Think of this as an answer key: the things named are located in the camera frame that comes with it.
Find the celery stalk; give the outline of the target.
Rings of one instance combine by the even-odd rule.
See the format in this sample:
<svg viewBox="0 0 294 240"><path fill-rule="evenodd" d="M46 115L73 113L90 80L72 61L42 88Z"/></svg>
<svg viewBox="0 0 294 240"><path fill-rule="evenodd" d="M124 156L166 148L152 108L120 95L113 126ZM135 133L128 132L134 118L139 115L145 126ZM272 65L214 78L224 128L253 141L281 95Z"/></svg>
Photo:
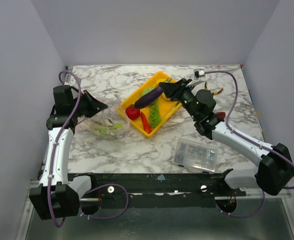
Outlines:
<svg viewBox="0 0 294 240"><path fill-rule="evenodd" d="M120 134L122 130L123 130L122 124L115 124L113 126L108 126L108 127L99 125L98 127L94 128L92 132L102 137L113 137Z"/></svg>

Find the clear zip top bag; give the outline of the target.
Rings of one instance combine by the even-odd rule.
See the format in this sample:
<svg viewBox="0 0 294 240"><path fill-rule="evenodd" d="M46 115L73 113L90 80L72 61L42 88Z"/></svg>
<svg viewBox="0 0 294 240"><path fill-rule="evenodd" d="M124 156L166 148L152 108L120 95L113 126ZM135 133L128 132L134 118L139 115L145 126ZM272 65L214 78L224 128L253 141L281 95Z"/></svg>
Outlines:
<svg viewBox="0 0 294 240"><path fill-rule="evenodd" d="M91 133L101 138L115 138L129 130L130 120L121 106L123 100L108 103L108 108L95 116L85 117L78 123L76 133Z"/></svg>

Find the purple eggplant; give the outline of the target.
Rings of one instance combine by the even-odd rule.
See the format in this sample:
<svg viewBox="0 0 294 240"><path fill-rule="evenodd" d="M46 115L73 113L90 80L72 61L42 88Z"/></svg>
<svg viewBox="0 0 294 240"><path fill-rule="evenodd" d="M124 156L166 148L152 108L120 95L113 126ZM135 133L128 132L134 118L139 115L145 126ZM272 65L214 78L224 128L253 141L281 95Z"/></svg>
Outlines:
<svg viewBox="0 0 294 240"><path fill-rule="evenodd" d="M163 90L161 87L154 88L151 92L148 94L140 97L134 104L136 109L143 109L151 104L154 104L159 96L163 93Z"/></svg>

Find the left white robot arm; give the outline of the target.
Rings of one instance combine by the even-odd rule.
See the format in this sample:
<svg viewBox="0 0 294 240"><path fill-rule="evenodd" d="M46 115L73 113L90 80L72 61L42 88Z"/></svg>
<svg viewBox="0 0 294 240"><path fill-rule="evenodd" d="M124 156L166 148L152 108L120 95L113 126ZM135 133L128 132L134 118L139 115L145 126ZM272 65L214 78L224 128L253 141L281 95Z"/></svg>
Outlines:
<svg viewBox="0 0 294 240"><path fill-rule="evenodd" d="M53 89L55 104L46 121L48 149L38 187L31 188L29 199L41 220L73 217L78 214L80 198L97 194L98 186L89 175L68 179L68 159L79 117L91 118L108 106L84 90L73 97L75 87Z"/></svg>

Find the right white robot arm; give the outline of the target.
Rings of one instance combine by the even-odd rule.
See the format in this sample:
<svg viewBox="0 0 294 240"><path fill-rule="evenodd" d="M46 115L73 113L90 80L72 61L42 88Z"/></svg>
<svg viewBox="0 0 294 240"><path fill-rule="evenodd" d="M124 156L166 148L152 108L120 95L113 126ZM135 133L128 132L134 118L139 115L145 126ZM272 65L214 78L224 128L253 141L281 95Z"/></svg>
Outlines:
<svg viewBox="0 0 294 240"><path fill-rule="evenodd" d="M161 82L166 98L178 101L195 122L197 132L211 140L223 143L249 159L258 169L230 171L225 179L217 182L217 191L228 196L238 188L260 188L269 195L276 196L294 176L288 148L283 144L271 145L257 140L227 126L224 118L214 112L216 101L206 89L192 93L189 80L175 83Z"/></svg>

